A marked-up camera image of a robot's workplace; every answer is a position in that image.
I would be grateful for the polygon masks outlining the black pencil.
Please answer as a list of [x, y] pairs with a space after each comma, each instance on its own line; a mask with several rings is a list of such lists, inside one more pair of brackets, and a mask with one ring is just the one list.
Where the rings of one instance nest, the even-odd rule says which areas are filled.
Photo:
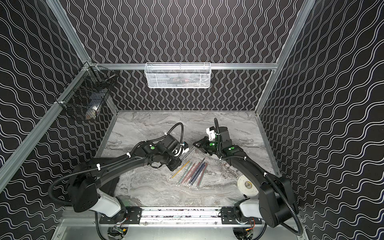
[[187, 156], [188, 155], [190, 155], [193, 151], [194, 151], [194, 149], [195, 149], [196, 147], [195, 146], [193, 146], [182, 158], [181, 158], [181, 161], [183, 162], [184, 161], [184, 159], [186, 159], [187, 158]]

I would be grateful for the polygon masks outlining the yellow pencil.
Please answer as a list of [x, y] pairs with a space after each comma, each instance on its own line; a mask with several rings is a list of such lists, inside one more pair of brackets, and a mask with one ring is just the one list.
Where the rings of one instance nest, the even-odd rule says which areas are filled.
[[175, 178], [175, 176], [181, 172], [186, 166], [188, 166], [190, 164], [190, 161], [187, 161], [179, 170], [177, 170], [170, 178], [169, 180], [172, 180], [173, 178]]

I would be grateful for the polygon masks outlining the red pencil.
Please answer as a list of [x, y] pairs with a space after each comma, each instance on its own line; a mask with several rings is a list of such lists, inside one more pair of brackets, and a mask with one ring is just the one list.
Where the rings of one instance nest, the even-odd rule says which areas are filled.
[[197, 189], [199, 189], [199, 187], [200, 187], [200, 185], [201, 185], [201, 182], [202, 182], [202, 179], [203, 179], [203, 177], [204, 177], [204, 174], [205, 174], [205, 171], [206, 171], [206, 169], [207, 169], [207, 166], [208, 166], [208, 163], [205, 163], [205, 166], [204, 166], [204, 168], [203, 168], [203, 170], [202, 170], [202, 172], [201, 172], [201, 175], [200, 175], [200, 177], [199, 177], [199, 180], [198, 180], [198, 183], [197, 183], [197, 185], [196, 185], [196, 190]]
[[194, 170], [195, 166], [196, 166], [196, 163], [194, 163], [194, 164], [190, 167], [190, 169], [189, 169], [189, 171], [187, 172], [186, 176], [182, 179], [181, 185], [183, 185], [183, 184], [188, 180], [188, 178], [189, 178], [189, 176], [191, 175], [192, 171]]
[[205, 158], [203, 158], [196, 166], [192, 169], [190, 175], [187, 177], [187, 179], [184, 181], [184, 185], [187, 184], [187, 182], [193, 177], [195, 172], [199, 169], [200, 165], [204, 162]]

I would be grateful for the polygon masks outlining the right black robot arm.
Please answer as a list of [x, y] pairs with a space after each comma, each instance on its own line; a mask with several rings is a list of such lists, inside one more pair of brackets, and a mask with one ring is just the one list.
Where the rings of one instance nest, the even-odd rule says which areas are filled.
[[299, 220], [298, 204], [291, 182], [277, 177], [253, 161], [238, 145], [233, 144], [227, 127], [215, 125], [207, 128], [207, 136], [193, 143], [204, 154], [217, 156], [239, 170], [258, 190], [258, 210], [261, 219], [271, 227], [279, 225], [291, 233], [302, 236], [303, 226]]

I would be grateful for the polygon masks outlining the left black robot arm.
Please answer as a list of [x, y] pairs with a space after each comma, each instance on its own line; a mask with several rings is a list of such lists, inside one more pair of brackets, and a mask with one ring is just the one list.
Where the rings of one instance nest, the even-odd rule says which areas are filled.
[[189, 149], [182, 138], [176, 139], [169, 130], [164, 136], [137, 143], [130, 152], [114, 159], [94, 159], [74, 168], [48, 188], [49, 197], [57, 203], [73, 207], [76, 213], [93, 211], [115, 223], [128, 216], [124, 203], [100, 190], [121, 175], [145, 166], [158, 169], [166, 166], [171, 172], [182, 163], [181, 155]]

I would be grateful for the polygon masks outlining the white tape roll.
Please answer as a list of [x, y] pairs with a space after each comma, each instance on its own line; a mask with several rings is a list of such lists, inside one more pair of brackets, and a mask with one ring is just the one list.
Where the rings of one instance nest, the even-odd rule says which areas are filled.
[[255, 185], [244, 175], [238, 178], [237, 186], [240, 192], [247, 197], [256, 197], [259, 194]]

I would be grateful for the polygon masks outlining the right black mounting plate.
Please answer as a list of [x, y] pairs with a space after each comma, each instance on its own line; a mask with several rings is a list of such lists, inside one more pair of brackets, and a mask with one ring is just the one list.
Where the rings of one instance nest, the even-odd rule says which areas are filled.
[[261, 225], [262, 220], [258, 218], [246, 217], [239, 208], [223, 207], [218, 213], [223, 225]]

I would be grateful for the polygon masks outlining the black mounting plate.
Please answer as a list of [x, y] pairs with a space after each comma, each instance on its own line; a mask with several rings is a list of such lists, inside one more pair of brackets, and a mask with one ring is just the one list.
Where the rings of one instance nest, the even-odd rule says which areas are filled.
[[223, 225], [261, 225], [262, 220], [258, 218], [246, 217], [239, 208], [223, 207], [218, 213]]
[[140, 207], [126, 207], [119, 211], [114, 217], [101, 215], [99, 224], [102, 225], [121, 225], [121, 224], [139, 224], [143, 209]]

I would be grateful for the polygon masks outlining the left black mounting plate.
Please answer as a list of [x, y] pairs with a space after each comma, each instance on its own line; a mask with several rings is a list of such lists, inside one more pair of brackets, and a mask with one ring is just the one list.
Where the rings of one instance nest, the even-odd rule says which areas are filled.
[[143, 209], [140, 207], [126, 207], [119, 211], [114, 217], [101, 215], [99, 224], [102, 225], [121, 225], [121, 224], [139, 224]]

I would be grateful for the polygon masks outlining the aluminium front rail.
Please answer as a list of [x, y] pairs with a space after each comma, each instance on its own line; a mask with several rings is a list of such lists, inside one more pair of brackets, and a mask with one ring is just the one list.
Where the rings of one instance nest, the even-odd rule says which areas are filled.
[[[247, 228], [252, 225], [223, 225], [218, 213], [220, 207], [141, 207], [143, 209], [139, 224], [102, 225], [102, 227], [203, 227], [203, 228]], [[66, 227], [93, 227], [99, 223], [103, 214], [95, 219], [94, 212], [76, 213], [65, 210], [61, 224]]]

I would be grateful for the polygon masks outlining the white mesh wall basket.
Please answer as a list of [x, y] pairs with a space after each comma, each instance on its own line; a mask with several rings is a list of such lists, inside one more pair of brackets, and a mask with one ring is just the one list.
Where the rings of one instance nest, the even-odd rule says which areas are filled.
[[148, 62], [144, 73], [152, 89], [207, 89], [212, 67], [209, 62]]

